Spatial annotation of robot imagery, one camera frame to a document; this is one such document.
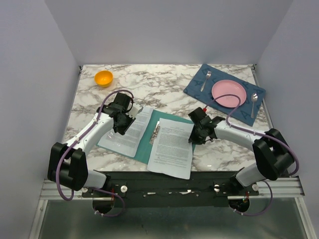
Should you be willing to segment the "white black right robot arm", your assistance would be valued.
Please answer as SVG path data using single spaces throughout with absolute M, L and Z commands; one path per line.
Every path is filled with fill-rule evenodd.
M 296 161 L 281 133 L 274 128 L 267 132 L 240 128 L 222 117 L 211 119 L 200 107 L 188 116 L 193 122 L 190 143 L 202 145 L 223 139 L 254 153 L 256 162 L 239 170 L 226 182 L 229 191 L 235 195 L 241 195 L 255 182 L 277 180 Z

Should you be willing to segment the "single printed paper sheet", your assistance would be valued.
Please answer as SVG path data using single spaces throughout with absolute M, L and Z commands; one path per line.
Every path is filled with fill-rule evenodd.
M 125 135 L 120 135 L 111 130 L 102 136 L 97 146 L 127 157 L 135 157 L 140 141 L 150 122 L 153 110 L 153 108 L 144 107 L 137 114 L 136 120 L 126 131 Z

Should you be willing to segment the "printed white paper sheets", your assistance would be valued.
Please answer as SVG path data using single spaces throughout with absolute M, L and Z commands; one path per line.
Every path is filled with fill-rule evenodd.
M 162 118 L 159 125 L 147 170 L 179 179 L 190 179 L 193 148 L 188 139 L 193 125 Z

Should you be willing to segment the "silver folder clip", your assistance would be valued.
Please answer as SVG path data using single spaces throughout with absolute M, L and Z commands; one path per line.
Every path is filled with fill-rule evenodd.
M 160 122 L 157 121 L 157 124 L 152 132 L 152 135 L 151 135 L 151 138 L 150 138 L 150 144 L 153 145 L 154 143 L 154 140 L 156 139 L 157 135 L 158 135 L 158 132 L 160 130 Z

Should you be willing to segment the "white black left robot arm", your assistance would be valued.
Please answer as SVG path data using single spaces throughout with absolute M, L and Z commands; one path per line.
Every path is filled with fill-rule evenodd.
M 111 185 L 107 175 L 88 169 L 86 156 L 102 136 L 110 131 L 124 135 L 143 107 L 134 103 L 134 96 L 128 90 L 116 90 L 106 96 L 115 95 L 109 104 L 103 101 L 93 119 L 66 143 L 55 143 L 50 152 L 47 178 L 57 185 L 79 191 L 93 188 L 98 196 L 110 193 Z

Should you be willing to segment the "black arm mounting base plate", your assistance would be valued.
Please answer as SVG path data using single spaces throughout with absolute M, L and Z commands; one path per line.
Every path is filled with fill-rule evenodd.
M 103 190 L 118 194 L 126 208 L 137 207 L 228 207 L 229 201 L 257 196 L 252 185 L 235 182 L 234 171 L 191 172 L 179 179 L 152 172 L 107 172 Z

